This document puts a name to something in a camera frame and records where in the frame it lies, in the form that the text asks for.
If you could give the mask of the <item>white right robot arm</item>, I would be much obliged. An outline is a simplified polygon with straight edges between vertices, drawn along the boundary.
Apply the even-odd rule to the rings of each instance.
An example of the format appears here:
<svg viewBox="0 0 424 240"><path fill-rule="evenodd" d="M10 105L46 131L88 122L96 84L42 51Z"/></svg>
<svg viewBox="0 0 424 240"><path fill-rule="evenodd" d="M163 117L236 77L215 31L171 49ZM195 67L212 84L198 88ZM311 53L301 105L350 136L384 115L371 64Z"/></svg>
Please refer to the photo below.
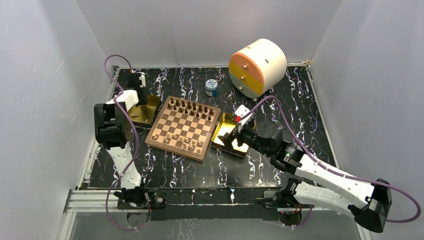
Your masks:
<svg viewBox="0 0 424 240"><path fill-rule="evenodd" d="M296 144L286 141L281 130L272 125L256 130L249 124L237 124L230 132L218 135L229 152L248 145L270 158L270 163L286 173L316 182L310 185L293 178L281 192L282 202L288 207L297 204L315 205L347 215L363 228L382 233L392 205L389 182L378 178L372 182L355 179L332 165L310 158Z"/></svg>

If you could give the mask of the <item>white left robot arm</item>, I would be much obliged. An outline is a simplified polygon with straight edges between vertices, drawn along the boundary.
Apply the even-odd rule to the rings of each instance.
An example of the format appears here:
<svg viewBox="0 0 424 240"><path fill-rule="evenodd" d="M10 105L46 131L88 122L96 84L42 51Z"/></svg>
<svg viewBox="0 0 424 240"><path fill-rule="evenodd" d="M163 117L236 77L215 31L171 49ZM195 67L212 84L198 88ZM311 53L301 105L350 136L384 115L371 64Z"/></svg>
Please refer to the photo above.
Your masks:
<svg viewBox="0 0 424 240"><path fill-rule="evenodd" d="M142 72L130 72L126 77L129 89L94 106L94 127L96 141L106 149L114 162L120 187L129 191L141 186L141 175L135 167L130 149L135 126L129 110L142 102L146 79Z"/></svg>

